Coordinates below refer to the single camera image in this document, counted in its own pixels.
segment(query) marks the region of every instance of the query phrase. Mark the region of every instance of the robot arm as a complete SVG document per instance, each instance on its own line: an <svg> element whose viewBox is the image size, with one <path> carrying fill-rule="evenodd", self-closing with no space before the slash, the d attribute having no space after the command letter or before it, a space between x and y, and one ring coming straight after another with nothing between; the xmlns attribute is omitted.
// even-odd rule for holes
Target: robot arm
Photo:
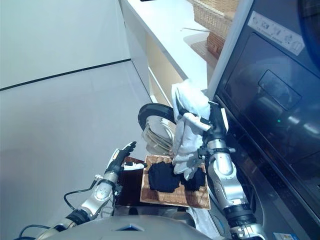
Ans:
<svg viewBox="0 0 320 240"><path fill-rule="evenodd" d="M217 104L211 105L211 128L203 135L199 158L208 159L208 175L214 183L217 200L230 227L233 239L267 239L249 207L245 192L237 179L237 169L226 145L228 122L225 111Z"/></svg>
<svg viewBox="0 0 320 240"><path fill-rule="evenodd" d="M110 206L110 216L113 210L113 199L114 195L117 195L120 191L117 186L118 177L121 171L125 170L136 170L145 167L144 164L132 164L123 165L125 157L129 156L130 153L136 147L136 142L130 142L122 150L116 149L111 156L109 164L104 172L104 176L95 176L95 181L98 181L97 186L92 192L91 196L86 199L80 207L74 209L67 217L63 218L55 226L46 230L41 234L36 240L43 240L59 232L73 228L77 225L84 224L86 222L92 221L101 212L101 209Z"/></svg>

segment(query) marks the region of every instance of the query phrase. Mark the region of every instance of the black cloth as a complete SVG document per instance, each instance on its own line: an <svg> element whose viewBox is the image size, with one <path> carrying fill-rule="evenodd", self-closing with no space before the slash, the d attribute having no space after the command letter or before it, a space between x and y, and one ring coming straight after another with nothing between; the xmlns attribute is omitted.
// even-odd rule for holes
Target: black cloth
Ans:
<svg viewBox="0 0 320 240"><path fill-rule="evenodd" d="M164 161L151 165L148 179L151 190L165 193L173 193L180 182L180 176L174 174L174 166Z"/></svg>
<svg viewBox="0 0 320 240"><path fill-rule="evenodd" d="M164 161L154 163L148 171L148 179L151 190L164 193L173 193L179 183L185 186L186 190L197 191L200 186L205 185L206 174L198 167L192 179L185 180L183 173L174 174L174 166Z"/></svg>
<svg viewBox="0 0 320 240"><path fill-rule="evenodd" d="M205 182L206 174L202 171L201 167L198 167L193 178L189 179L188 181L185 180L184 175L181 174L181 184L184 185L186 190L197 191L201 186L205 186Z"/></svg>

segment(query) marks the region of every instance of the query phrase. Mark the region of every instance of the wicker basket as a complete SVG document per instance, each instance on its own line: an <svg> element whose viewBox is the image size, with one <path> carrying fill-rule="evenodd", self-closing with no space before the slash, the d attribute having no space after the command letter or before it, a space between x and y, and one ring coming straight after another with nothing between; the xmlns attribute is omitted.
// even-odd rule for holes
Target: wicker basket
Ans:
<svg viewBox="0 0 320 240"><path fill-rule="evenodd" d="M210 32L209 36L206 38L206 45L209 52L212 53L217 59L221 54L224 44L225 40L213 32Z"/></svg>
<svg viewBox="0 0 320 240"><path fill-rule="evenodd" d="M189 0L194 20L216 35L226 39L239 0Z"/></svg>
<svg viewBox="0 0 320 240"><path fill-rule="evenodd" d="M211 32L206 39L208 50L219 58L239 0L188 0L193 5L194 20Z"/></svg>

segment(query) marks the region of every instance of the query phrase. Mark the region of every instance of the floor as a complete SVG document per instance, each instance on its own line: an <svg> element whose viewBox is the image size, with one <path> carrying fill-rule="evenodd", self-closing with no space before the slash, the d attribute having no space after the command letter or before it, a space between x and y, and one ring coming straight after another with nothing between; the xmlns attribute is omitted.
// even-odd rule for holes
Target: floor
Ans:
<svg viewBox="0 0 320 240"><path fill-rule="evenodd" d="M132 157L143 160L137 116L149 102L130 61L0 92L0 238L69 214L64 193L103 174L115 148L137 141ZM87 195L69 199L77 205Z"/></svg>

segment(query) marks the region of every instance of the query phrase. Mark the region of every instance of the white cloth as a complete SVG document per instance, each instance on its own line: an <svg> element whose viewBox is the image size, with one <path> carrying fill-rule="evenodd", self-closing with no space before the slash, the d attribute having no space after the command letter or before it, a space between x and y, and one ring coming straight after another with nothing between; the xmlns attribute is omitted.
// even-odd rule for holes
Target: white cloth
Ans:
<svg viewBox="0 0 320 240"><path fill-rule="evenodd" d="M202 145L203 131L190 120L179 115L183 108L190 113L209 119L210 105L208 98L195 88L190 79L172 85L171 89L174 120L176 122L172 151L174 173L181 174L186 180L192 179L201 161L198 148Z"/></svg>

